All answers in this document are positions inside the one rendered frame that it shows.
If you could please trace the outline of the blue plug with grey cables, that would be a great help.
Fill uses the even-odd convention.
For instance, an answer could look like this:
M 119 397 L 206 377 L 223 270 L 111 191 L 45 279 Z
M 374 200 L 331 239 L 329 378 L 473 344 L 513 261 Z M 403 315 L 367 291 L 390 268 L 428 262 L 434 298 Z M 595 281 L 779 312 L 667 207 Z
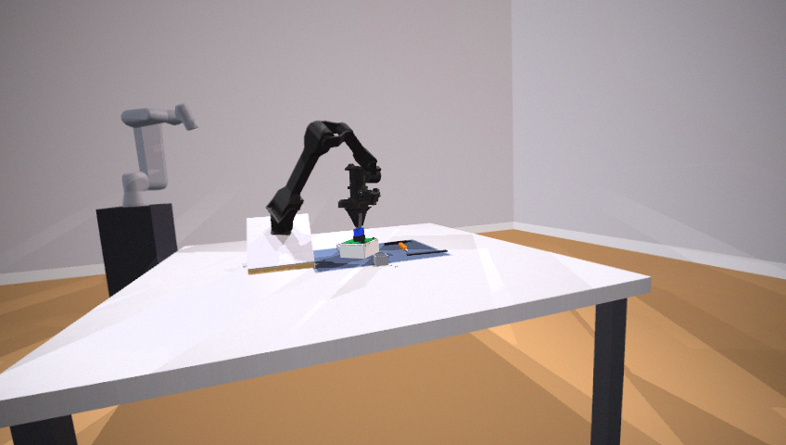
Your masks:
M 364 235 L 364 227 L 361 227 L 362 213 L 359 213 L 359 225 L 353 229 L 354 236 Z

